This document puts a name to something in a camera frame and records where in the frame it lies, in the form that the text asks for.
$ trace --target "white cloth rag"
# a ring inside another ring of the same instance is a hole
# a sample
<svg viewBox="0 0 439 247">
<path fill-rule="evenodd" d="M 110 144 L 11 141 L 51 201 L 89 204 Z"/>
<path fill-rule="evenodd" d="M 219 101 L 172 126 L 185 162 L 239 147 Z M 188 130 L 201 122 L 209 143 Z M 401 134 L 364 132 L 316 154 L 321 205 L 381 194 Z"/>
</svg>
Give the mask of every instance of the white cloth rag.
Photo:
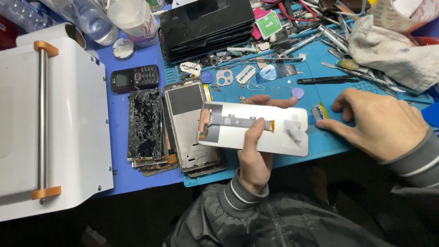
<svg viewBox="0 0 439 247">
<path fill-rule="evenodd" d="M 373 23 L 366 15 L 353 25 L 349 52 L 355 62 L 420 93 L 439 82 L 439 45 L 414 47 L 404 35 Z"/>
</svg>

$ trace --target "gray sleeve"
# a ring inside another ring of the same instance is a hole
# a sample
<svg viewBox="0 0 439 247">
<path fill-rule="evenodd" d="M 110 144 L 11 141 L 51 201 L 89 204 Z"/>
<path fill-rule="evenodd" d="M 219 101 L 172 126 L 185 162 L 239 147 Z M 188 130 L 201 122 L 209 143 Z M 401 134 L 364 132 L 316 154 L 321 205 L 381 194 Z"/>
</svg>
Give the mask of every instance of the gray sleeve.
<svg viewBox="0 0 439 247">
<path fill-rule="evenodd" d="M 416 188 L 439 188 L 439 137 L 429 129 L 425 138 L 410 152 L 381 163 Z"/>
<path fill-rule="evenodd" d="M 255 231 L 259 201 L 268 196 L 250 192 L 239 180 L 239 170 L 226 185 L 209 185 L 186 210 L 163 247 L 246 246 Z"/>
</svg>

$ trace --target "black jacket sleeve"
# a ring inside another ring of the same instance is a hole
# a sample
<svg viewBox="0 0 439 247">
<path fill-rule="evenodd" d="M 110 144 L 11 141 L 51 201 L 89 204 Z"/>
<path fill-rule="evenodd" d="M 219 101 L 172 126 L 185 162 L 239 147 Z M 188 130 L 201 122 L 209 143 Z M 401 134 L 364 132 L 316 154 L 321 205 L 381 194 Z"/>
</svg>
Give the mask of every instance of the black jacket sleeve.
<svg viewBox="0 0 439 247">
<path fill-rule="evenodd" d="M 383 165 L 406 183 L 392 192 L 407 198 L 423 222 L 439 227 L 439 137 L 433 129 L 413 150 Z"/>
<path fill-rule="evenodd" d="M 163 247 L 245 246 L 255 230 L 255 206 L 269 194 L 258 195 L 239 180 L 239 170 L 226 185 L 209 185 L 177 222 Z"/>
</svg>

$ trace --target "phone repair workbench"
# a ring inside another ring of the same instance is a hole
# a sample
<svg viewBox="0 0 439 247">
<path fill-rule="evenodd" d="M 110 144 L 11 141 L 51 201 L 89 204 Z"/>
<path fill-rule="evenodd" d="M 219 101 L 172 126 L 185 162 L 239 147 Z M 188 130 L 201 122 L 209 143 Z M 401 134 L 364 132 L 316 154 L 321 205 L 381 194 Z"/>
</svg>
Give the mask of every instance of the phone repair workbench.
<svg viewBox="0 0 439 247">
<path fill-rule="evenodd" d="M 317 32 L 318 30 L 314 29 L 296 34 L 293 37 L 309 38 Z M 120 37 L 125 37 L 125 34 L 120 32 Z M 234 65 L 234 67 L 229 68 L 233 74 L 234 80 L 230 85 L 216 87 L 215 75 L 219 70 L 214 69 L 214 67 L 202 68 L 202 72 L 210 71 L 214 77 L 213 82 L 209 85 L 213 101 L 240 103 L 240 98 L 249 98 L 256 94 L 268 94 L 272 99 L 288 99 L 291 97 L 291 91 L 293 88 L 300 88 L 303 90 L 303 97 L 294 107 L 306 109 L 308 113 L 309 126 L 307 134 L 309 136 L 309 153 L 305 157 L 274 155 L 274 168 L 346 152 L 353 148 L 346 140 L 336 134 L 315 127 L 316 120 L 311 109 L 314 106 L 319 105 L 320 102 L 325 106 L 330 118 L 341 121 L 342 115 L 333 112 L 331 106 L 335 97 L 344 89 L 354 87 L 356 89 L 386 95 L 382 89 L 366 80 L 335 84 L 298 84 L 298 79 L 346 75 L 346 73 L 341 70 L 332 69 L 321 64 L 322 62 L 335 64 L 338 60 L 327 51 L 329 46 L 322 42 L 321 38 L 316 38 L 313 42 L 291 53 L 294 58 L 298 58 L 299 54 L 305 54 L 306 58 L 303 61 L 284 62 L 284 66 L 289 64 L 295 65 L 297 74 L 294 75 L 264 81 L 260 80 L 260 77 L 258 77 L 260 69 L 257 69 L 257 60 L 245 62 L 236 62 L 236 60 L 234 60 L 234 62 L 224 61 L 217 67 L 232 67 Z M 120 69 L 156 64 L 158 65 L 160 74 L 158 87 L 163 88 L 165 85 L 180 82 L 181 72 L 179 72 L 177 65 L 163 60 L 160 44 L 146 48 L 138 48 L 130 58 L 124 60 L 115 58 L 111 49 L 111 47 L 96 49 L 100 61 L 105 64 L 106 68 L 108 116 L 110 124 L 112 169 L 114 174 L 114 189 L 103 192 L 103 194 L 113 195 L 177 182 L 184 182 L 185 186 L 194 186 L 232 178 L 239 165 L 236 150 L 225 150 L 227 169 L 198 177 L 185 176 L 180 169 L 174 169 L 150 177 L 145 177 L 141 172 L 132 168 L 131 163 L 126 159 L 129 103 L 127 97 L 129 94 L 118 94 L 111 91 L 109 87 L 110 73 Z M 251 53 L 242 59 L 262 56 L 269 58 L 271 53 L 272 50 L 258 54 Z M 248 65 L 252 65 L 256 68 L 256 74 L 249 79 L 249 85 L 243 87 L 236 81 L 236 76 Z M 423 109 L 433 102 L 433 99 L 428 94 L 409 96 L 405 93 L 397 93 L 397 98 L 407 100 L 412 106 L 419 109 Z"/>
</svg>

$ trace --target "black jacket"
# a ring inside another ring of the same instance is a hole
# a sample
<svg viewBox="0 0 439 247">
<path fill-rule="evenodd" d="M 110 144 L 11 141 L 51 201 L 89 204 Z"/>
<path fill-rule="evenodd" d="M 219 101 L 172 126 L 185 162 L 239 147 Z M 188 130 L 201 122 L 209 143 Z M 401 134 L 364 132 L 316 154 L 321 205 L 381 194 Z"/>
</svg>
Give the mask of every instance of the black jacket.
<svg viewBox="0 0 439 247">
<path fill-rule="evenodd" d="M 384 165 L 413 186 L 393 192 L 414 202 L 428 198 L 428 205 L 414 205 L 435 221 L 439 215 L 439 138 L 433 131 L 413 150 Z M 258 195 L 251 193 L 239 180 L 238 172 L 227 185 L 206 187 L 163 246 L 391 246 L 315 198 L 299 193 L 269 195 L 268 186 Z"/>
</svg>

